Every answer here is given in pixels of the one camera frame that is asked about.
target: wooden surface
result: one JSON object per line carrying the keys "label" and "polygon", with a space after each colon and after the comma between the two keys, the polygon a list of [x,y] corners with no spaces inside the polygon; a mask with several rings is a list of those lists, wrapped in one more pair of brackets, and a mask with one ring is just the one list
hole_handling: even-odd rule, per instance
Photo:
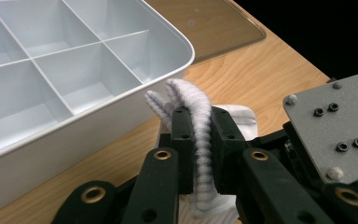
{"label": "wooden surface", "polygon": [[193,44],[195,62],[265,37],[227,0],[145,0]]}
{"label": "wooden surface", "polygon": [[[288,121],[284,96],[324,84],[328,77],[264,27],[265,40],[190,66],[184,79],[205,91],[213,104],[246,105],[257,116],[259,135]],[[50,223],[66,197],[91,180],[124,183],[137,175],[158,133],[149,120],[78,165],[0,210],[0,223]]]}

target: white plastic organizer tray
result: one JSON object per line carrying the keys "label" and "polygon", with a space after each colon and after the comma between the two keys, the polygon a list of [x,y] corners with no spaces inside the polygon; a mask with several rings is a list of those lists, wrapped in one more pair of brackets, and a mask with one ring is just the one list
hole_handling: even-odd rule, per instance
{"label": "white plastic organizer tray", "polygon": [[193,59],[142,0],[0,0],[0,207],[150,119]]}

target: wooden table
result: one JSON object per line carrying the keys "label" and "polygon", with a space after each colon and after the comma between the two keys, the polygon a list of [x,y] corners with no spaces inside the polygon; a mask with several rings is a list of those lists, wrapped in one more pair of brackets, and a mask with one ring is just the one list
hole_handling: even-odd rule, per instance
{"label": "wooden table", "polygon": [[[246,105],[257,116],[258,133],[278,131],[288,121],[284,96],[324,84],[329,78],[258,20],[266,39],[190,66],[184,79],[205,91],[212,103]],[[137,175],[152,149],[159,121],[151,119],[78,165],[0,210],[0,223],[49,223],[68,195],[91,180],[120,185]]]}

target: transparent plastic lid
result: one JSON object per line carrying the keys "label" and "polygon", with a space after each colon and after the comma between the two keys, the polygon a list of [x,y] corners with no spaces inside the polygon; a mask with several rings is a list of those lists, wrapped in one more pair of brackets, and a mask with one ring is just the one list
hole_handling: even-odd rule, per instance
{"label": "transparent plastic lid", "polygon": [[195,63],[250,45],[266,33],[226,0],[145,0],[184,34]]}

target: white towel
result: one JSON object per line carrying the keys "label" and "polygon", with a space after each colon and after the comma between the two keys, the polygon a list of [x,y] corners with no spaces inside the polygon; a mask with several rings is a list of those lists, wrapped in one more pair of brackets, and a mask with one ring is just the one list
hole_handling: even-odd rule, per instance
{"label": "white towel", "polygon": [[[195,134],[196,164],[193,193],[181,195],[179,201],[179,223],[231,224],[238,218],[235,195],[220,195],[214,186],[211,166],[211,111],[208,96],[197,86],[182,79],[168,79],[166,82],[170,101],[159,93],[148,91],[146,102],[161,120],[160,132],[172,130],[172,112],[181,106],[190,111]],[[243,105],[216,105],[225,109],[238,125],[243,137],[252,140],[257,137],[255,113]]]}

